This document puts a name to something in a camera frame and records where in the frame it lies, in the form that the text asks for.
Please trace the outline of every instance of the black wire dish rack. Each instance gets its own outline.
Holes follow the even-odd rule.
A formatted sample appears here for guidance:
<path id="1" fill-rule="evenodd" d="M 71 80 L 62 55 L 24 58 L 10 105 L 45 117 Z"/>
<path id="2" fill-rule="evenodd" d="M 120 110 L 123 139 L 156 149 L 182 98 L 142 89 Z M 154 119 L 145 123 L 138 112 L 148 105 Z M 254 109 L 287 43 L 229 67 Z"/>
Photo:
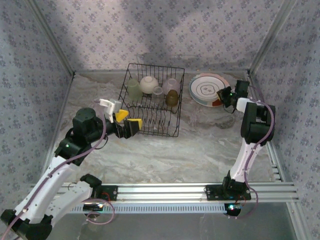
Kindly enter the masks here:
<path id="1" fill-rule="evenodd" d="M 159 104 L 152 100 L 152 94 L 143 94 L 141 100 L 133 101 L 129 98 L 127 85 L 130 79 L 141 79 L 153 76 L 158 80 L 159 86 L 167 79 L 180 81 L 180 94 L 178 104 L 175 107 L 166 105 L 166 96 Z M 140 134 L 178 137 L 181 116 L 181 102 L 183 94 L 185 69 L 180 67 L 146 65 L 129 63 L 122 84 L 119 100 L 122 101 L 121 108 L 129 111 L 128 118 L 142 119 Z"/>

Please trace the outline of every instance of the white plate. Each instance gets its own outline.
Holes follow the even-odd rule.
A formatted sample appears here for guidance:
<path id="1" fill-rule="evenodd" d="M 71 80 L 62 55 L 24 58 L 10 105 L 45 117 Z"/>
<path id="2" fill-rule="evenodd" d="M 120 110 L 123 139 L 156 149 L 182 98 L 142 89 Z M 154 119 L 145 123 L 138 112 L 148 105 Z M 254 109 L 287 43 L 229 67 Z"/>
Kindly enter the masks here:
<path id="1" fill-rule="evenodd" d="M 201 73 L 191 80 L 189 91 L 197 103 L 208 107 L 218 107 L 221 104 L 217 92 L 229 86 L 228 81 L 218 74 Z"/>

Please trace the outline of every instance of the marble floor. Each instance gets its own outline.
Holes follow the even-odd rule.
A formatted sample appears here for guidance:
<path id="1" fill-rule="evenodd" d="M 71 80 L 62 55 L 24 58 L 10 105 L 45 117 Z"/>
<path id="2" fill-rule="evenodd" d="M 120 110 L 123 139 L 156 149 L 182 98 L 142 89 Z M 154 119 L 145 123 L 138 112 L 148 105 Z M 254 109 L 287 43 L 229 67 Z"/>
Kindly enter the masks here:
<path id="1" fill-rule="evenodd" d="M 103 183 L 221 182 L 235 163 L 241 147 L 242 114 L 229 114 L 222 107 L 196 103 L 188 91 L 189 82 L 195 75 L 185 74 L 184 77 L 178 137 L 138 134 L 119 139 L 111 135 L 107 145 L 89 154 L 68 182 L 76 182 L 87 173 Z M 221 75 L 231 86 L 244 77 L 244 73 Z M 111 72 L 75 76 L 55 148 L 72 127 L 77 110 L 91 107 L 97 111 L 100 107 L 95 100 L 118 99 L 124 76 Z M 257 156 L 249 180 L 274 180 L 265 148 Z"/>

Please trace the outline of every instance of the purple cable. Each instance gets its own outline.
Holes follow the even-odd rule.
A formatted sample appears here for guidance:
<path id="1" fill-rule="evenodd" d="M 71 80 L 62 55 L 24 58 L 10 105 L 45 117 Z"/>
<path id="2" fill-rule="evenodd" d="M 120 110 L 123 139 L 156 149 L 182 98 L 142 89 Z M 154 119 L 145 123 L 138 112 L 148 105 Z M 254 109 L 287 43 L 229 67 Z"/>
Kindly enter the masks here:
<path id="1" fill-rule="evenodd" d="M 48 179 L 51 178 L 51 176 L 58 171 L 63 165 L 68 164 L 70 162 L 72 162 L 73 160 L 79 159 L 81 157 L 84 157 L 86 155 L 88 155 L 89 153 L 91 153 L 93 150 L 95 150 L 99 144 L 102 142 L 102 140 L 104 139 L 104 136 L 106 135 L 106 130 L 107 130 L 107 125 L 106 125 L 106 119 L 105 119 L 105 115 L 103 113 L 103 111 L 101 112 L 101 118 L 102 118 L 102 123 L 103 123 L 103 131 L 102 131 L 102 135 L 100 137 L 100 139 L 98 140 L 98 142 L 96 143 L 96 145 L 94 145 L 92 148 L 90 148 L 89 150 L 77 155 L 77 156 L 73 156 L 71 158 L 69 158 L 68 160 L 60 163 L 58 166 L 56 166 L 51 172 L 48 173 L 47 177 L 40 183 L 40 185 L 38 186 L 38 188 L 34 191 L 34 193 L 32 194 L 32 196 L 30 197 L 29 201 L 26 203 L 26 205 L 23 207 L 23 209 L 28 209 L 28 207 L 31 205 L 32 201 L 35 199 L 35 197 L 37 196 L 37 194 L 40 192 L 40 190 L 42 189 L 42 187 L 46 184 L 46 182 L 48 181 Z M 1 240 L 5 240 L 6 235 L 9 233 L 10 229 L 12 228 L 12 226 L 16 223 L 16 221 L 21 217 L 21 215 L 23 215 L 23 211 L 21 211 L 14 219 L 13 221 L 9 224 L 9 226 L 7 227 L 7 229 L 5 230 L 5 232 L 3 233 L 3 236 L 1 238 Z"/>
<path id="2" fill-rule="evenodd" d="M 244 219 L 244 218 L 246 218 L 246 217 L 249 217 L 250 215 L 252 215 L 252 214 L 254 213 L 254 211 L 255 211 L 255 210 L 257 209 L 257 207 L 258 207 L 258 204 L 259 204 L 258 193 L 257 193 L 257 191 L 256 191 L 254 188 L 252 188 L 252 187 L 249 185 L 248 179 L 247 179 L 248 165 L 249 165 L 250 160 L 251 160 L 252 156 L 254 155 L 255 150 L 256 150 L 256 148 L 258 147 L 258 145 L 261 144 L 263 141 L 265 141 L 265 140 L 269 137 L 269 135 L 271 134 L 271 132 L 272 132 L 272 130 L 274 129 L 274 126 L 275 126 L 275 116 L 274 116 L 274 113 L 272 112 L 271 107 L 270 107 L 268 104 L 266 104 L 266 103 L 264 103 L 264 102 L 261 102 L 261 101 L 256 101 L 256 100 L 253 100 L 253 99 L 251 99 L 251 101 L 254 102 L 254 103 L 256 103 L 256 104 L 264 105 L 264 106 L 268 109 L 268 111 L 270 112 L 270 115 L 271 115 L 271 124 L 270 124 L 269 130 L 268 130 L 268 132 L 266 133 L 266 135 L 265 135 L 263 138 L 261 138 L 261 139 L 253 146 L 252 151 L 251 151 L 251 153 L 250 153 L 250 155 L 249 155 L 249 157 L 248 157 L 248 159 L 246 160 L 245 165 L 244 165 L 244 182 L 245 182 L 245 185 L 248 187 L 248 189 L 252 190 L 252 191 L 254 192 L 254 194 L 255 194 L 255 205 L 254 205 L 253 209 L 252 209 L 250 212 L 248 212 L 247 214 L 245 214 L 245 215 L 243 215 L 243 216 L 229 216 L 229 217 L 232 217 L 232 218 L 234 218 L 234 219 Z"/>
<path id="3" fill-rule="evenodd" d="M 107 201 L 107 200 L 104 200 L 104 199 L 100 199 L 100 198 L 88 198 L 87 200 L 83 201 L 83 203 L 85 203 L 86 201 L 91 201 L 91 202 L 103 202 L 105 204 L 108 204 L 111 208 L 112 208 L 112 216 L 111 218 L 108 220 L 108 221 L 105 221 L 105 222 L 95 222 L 95 221 L 92 221 L 89 216 L 92 215 L 92 214 L 97 214 L 97 215 L 100 215 L 99 212 L 96 212 L 96 211 L 91 211 L 87 214 L 87 218 L 86 220 L 92 224 L 96 224 L 96 225 L 105 225 L 105 224 L 108 224 L 108 223 L 111 223 L 112 220 L 114 219 L 115 217 L 115 207 L 111 204 L 111 202 Z"/>

